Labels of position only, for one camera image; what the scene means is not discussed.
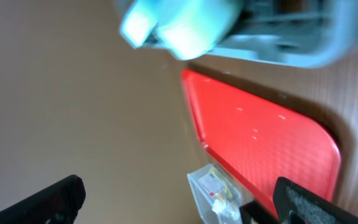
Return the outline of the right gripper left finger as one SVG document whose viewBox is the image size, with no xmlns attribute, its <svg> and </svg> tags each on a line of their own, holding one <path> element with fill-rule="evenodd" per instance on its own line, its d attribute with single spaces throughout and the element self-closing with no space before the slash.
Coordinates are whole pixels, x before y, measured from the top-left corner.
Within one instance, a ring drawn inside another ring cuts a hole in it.
<svg viewBox="0 0 358 224">
<path fill-rule="evenodd" d="M 86 198 L 82 178 L 68 177 L 0 211 L 0 224 L 72 224 Z"/>
</svg>

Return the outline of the yellow snack wrapper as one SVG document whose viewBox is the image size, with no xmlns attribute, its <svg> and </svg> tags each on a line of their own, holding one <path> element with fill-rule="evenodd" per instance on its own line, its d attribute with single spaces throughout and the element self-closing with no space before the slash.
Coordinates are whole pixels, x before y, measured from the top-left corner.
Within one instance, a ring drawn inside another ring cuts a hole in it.
<svg viewBox="0 0 358 224">
<path fill-rule="evenodd" d="M 224 186 L 223 192 L 226 194 L 226 197 L 233 198 L 233 194 L 232 194 L 231 189 L 229 188 L 228 182 L 225 180 L 225 178 L 218 175 L 216 170 L 211 169 L 210 173 L 214 174 L 219 179 L 219 181 L 223 184 L 223 186 Z"/>
</svg>

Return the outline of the light blue bowl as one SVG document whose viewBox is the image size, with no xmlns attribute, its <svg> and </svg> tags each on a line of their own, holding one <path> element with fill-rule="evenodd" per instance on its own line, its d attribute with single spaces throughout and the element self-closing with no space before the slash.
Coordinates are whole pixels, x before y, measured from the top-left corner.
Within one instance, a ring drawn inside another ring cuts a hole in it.
<svg viewBox="0 0 358 224">
<path fill-rule="evenodd" d="M 126 10 L 119 32 L 134 49 L 158 43 L 155 29 L 160 15 L 159 0 L 135 0 Z"/>
</svg>

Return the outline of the white tissue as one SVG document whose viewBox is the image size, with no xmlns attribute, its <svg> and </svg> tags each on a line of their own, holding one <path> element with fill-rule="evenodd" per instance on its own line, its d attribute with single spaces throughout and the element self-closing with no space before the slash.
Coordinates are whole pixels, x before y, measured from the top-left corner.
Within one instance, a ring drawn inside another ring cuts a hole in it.
<svg viewBox="0 0 358 224">
<path fill-rule="evenodd" d="M 226 200 L 216 199 L 213 203 L 212 211 L 218 216 L 220 224 L 235 224 L 241 220 L 237 204 L 229 203 Z"/>
</svg>

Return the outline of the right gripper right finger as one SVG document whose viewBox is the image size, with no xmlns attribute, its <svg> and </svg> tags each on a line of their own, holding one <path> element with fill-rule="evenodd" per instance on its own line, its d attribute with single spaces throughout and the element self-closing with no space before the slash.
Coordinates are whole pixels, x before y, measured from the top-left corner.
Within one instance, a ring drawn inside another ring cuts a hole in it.
<svg viewBox="0 0 358 224">
<path fill-rule="evenodd" d="M 358 224 L 358 217 L 285 177 L 279 177 L 273 203 L 281 223 Z"/>
</svg>

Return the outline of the green bowl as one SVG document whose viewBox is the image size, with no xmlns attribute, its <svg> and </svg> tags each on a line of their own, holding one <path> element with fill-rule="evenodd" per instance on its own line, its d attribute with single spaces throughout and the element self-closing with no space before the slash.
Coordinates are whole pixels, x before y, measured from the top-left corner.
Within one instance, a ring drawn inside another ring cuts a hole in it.
<svg viewBox="0 0 358 224">
<path fill-rule="evenodd" d="M 156 35 L 178 60 L 202 56 L 234 27 L 244 0 L 164 0 Z"/>
</svg>

